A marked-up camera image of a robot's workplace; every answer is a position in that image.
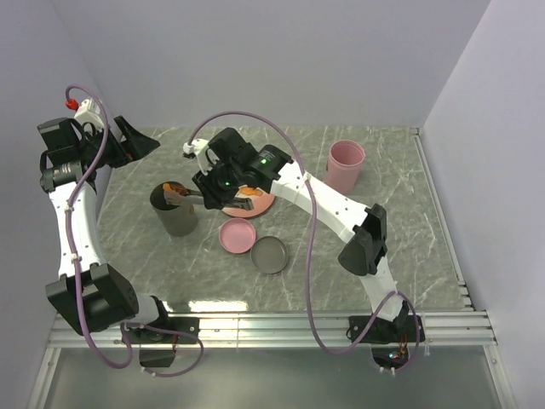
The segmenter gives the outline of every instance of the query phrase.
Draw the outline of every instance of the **wall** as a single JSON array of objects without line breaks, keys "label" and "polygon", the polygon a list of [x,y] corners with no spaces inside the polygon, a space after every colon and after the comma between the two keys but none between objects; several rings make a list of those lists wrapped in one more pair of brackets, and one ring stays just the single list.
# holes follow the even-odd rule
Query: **wall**
[{"label": "wall", "polygon": [[53,323],[44,286],[56,279],[60,256],[55,212],[38,184],[45,145],[36,126],[70,115],[68,84],[93,81],[55,9],[41,0],[3,5],[0,61],[0,406],[20,408]]},{"label": "wall", "polygon": [[420,126],[489,1],[52,3],[136,125],[244,109],[280,124]]},{"label": "wall", "polygon": [[523,408],[543,405],[545,3],[492,0],[424,126],[465,279]]}]

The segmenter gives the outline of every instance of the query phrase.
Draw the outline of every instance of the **marble tabletop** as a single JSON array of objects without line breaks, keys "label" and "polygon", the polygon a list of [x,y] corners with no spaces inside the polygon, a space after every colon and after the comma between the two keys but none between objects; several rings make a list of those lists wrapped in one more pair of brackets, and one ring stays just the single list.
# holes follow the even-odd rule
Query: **marble tabletop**
[{"label": "marble tabletop", "polygon": [[[205,128],[210,139],[221,128]],[[287,144],[272,129],[238,128],[258,149],[272,143],[287,153]],[[153,294],[174,311],[280,312],[305,309],[303,288],[310,217],[277,199],[264,215],[252,219],[258,237],[273,235],[285,242],[290,261],[280,274],[256,271],[250,254],[232,255],[221,247],[218,232],[229,217],[198,206],[198,225],[188,236],[170,237],[149,203],[159,183],[179,181],[194,187],[195,161],[182,157],[191,129],[149,129],[161,147],[146,158],[112,172],[100,214],[100,236],[108,262],[136,291]],[[398,288],[420,310],[464,307],[445,236],[427,178],[409,128],[289,127],[307,170],[325,173],[330,146],[349,139],[360,143],[366,158],[348,196],[387,210],[388,256]],[[369,309],[359,279],[336,260],[344,244],[319,225],[313,251],[313,307],[317,310]]]}]

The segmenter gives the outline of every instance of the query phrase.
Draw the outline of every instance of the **dark gray cup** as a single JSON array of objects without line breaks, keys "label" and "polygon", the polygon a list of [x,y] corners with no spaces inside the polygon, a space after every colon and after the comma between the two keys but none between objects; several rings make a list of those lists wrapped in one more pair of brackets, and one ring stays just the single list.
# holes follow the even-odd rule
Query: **dark gray cup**
[{"label": "dark gray cup", "polygon": [[[164,183],[179,184],[176,181],[166,181]],[[152,190],[150,203],[163,224],[164,229],[171,236],[185,236],[197,226],[198,219],[197,215],[195,215],[193,204],[184,202],[180,206],[168,204],[164,199],[163,183]]]}]

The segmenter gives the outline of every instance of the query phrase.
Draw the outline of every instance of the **pink plastic cup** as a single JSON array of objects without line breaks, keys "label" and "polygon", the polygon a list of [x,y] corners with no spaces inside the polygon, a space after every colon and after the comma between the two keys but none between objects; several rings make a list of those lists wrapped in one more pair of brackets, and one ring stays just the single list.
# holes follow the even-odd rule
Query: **pink plastic cup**
[{"label": "pink plastic cup", "polygon": [[327,159],[327,174],[324,183],[337,192],[350,192],[365,159],[364,149],[354,141],[338,141],[330,149]]}]

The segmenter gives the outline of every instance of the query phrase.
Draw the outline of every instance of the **red cap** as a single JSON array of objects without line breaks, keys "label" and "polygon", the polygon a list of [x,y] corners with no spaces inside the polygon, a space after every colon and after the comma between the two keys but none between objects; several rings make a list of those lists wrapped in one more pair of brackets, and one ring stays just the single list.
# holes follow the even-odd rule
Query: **red cap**
[{"label": "red cap", "polygon": [[73,98],[66,100],[65,104],[68,107],[68,109],[72,109],[73,111],[77,111],[77,109],[79,108],[79,104]]}]

